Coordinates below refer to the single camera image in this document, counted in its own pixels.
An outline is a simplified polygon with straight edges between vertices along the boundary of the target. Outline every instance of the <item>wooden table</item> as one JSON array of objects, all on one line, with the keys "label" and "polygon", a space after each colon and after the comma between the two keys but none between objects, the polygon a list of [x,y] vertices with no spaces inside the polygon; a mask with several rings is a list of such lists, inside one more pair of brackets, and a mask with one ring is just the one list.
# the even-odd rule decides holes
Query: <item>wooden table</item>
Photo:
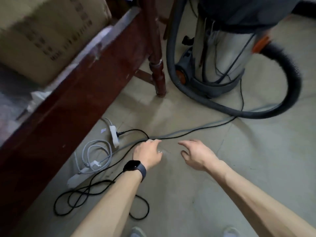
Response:
[{"label": "wooden table", "polygon": [[152,79],[148,75],[142,79],[154,84],[158,96],[166,94],[155,0],[140,0],[140,6],[132,7],[116,23],[0,148],[2,236],[14,227],[146,58]]}]

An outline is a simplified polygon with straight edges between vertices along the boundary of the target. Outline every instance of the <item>shoe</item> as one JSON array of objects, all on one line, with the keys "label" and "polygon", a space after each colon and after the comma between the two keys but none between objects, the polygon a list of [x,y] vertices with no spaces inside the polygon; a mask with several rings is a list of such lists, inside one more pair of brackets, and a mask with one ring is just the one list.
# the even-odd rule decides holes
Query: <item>shoe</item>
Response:
[{"label": "shoe", "polygon": [[130,237],[146,237],[145,232],[140,227],[132,227]]},{"label": "shoe", "polygon": [[223,237],[240,237],[240,234],[235,227],[228,226],[223,231]]}]

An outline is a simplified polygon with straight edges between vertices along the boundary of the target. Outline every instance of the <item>person's hand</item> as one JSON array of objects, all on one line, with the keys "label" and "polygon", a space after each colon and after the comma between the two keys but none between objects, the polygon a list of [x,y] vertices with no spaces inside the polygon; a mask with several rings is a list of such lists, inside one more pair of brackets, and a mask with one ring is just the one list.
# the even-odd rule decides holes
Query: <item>person's hand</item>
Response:
[{"label": "person's hand", "polygon": [[133,159],[139,160],[148,171],[161,160],[162,153],[157,152],[157,146],[161,140],[147,140],[139,144],[133,153]]},{"label": "person's hand", "polygon": [[219,161],[215,153],[200,140],[179,141],[178,144],[188,149],[189,153],[183,150],[181,155],[187,165],[195,170],[206,171],[212,164]]}]

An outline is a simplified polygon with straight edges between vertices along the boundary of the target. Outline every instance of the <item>smartwatch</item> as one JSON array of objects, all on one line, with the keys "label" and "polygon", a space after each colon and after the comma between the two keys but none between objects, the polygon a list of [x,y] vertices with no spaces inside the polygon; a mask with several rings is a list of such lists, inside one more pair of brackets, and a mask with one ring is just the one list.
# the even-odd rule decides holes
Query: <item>smartwatch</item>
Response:
[{"label": "smartwatch", "polygon": [[143,176],[143,178],[142,178],[142,181],[143,181],[145,176],[146,176],[146,168],[143,166],[142,163],[140,163],[139,160],[130,160],[129,162],[126,163],[126,165],[123,168],[123,172],[134,171],[134,170],[140,171],[140,173]]}]

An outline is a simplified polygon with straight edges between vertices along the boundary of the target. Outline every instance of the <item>beige floor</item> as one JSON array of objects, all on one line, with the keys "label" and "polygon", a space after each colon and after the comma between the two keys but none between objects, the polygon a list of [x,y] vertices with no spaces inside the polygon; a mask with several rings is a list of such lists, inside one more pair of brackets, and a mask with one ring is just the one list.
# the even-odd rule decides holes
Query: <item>beige floor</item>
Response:
[{"label": "beige floor", "polygon": [[[194,35],[195,22],[187,6],[178,35],[176,58],[185,49],[180,44],[183,36]],[[316,22],[292,16],[274,29],[273,36],[302,71],[303,91],[299,102],[278,117],[236,119],[219,128],[163,141],[159,147],[164,152],[163,160],[148,173],[138,190],[150,203],[150,214],[140,222],[128,219],[122,236],[127,236],[135,225],[143,228],[147,236],[220,236],[227,225],[237,227],[243,236],[256,236],[219,185],[205,173],[193,171],[185,165],[180,156],[183,148],[177,145],[177,141],[190,138],[201,139],[235,171],[316,227]],[[166,43],[163,42],[162,46],[166,63]],[[142,69],[149,71],[147,62]],[[227,117],[178,91],[169,79],[166,66],[165,75],[168,93],[164,99],[155,96],[153,86],[133,78],[104,116],[111,119],[119,131],[140,128],[149,135],[163,135]],[[286,82],[280,68],[262,56],[253,56],[243,77],[245,109],[278,103],[285,91]],[[238,89],[218,101],[241,107]],[[99,121],[77,152],[89,140],[109,140],[108,132],[100,134],[105,127],[105,123]],[[121,143],[124,145],[141,137],[141,133],[129,133],[121,137]],[[123,154],[124,151],[119,152],[113,161]],[[92,154],[92,158],[97,159],[103,156],[100,151]],[[129,154],[115,170],[108,171],[102,178],[113,178],[130,159]],[[84,206],[66,217],[53,215],[54,200],[67,190],[67,179],[76,172],[74,157],[71,156],[26,212],[13,236],[66,237],[74,231],[101,198],[89,198]],[[67,207],[60,203],[58,209],[65,211]],[[132,212],[141,216],[144,211],[142,202],[136,200]]]}]

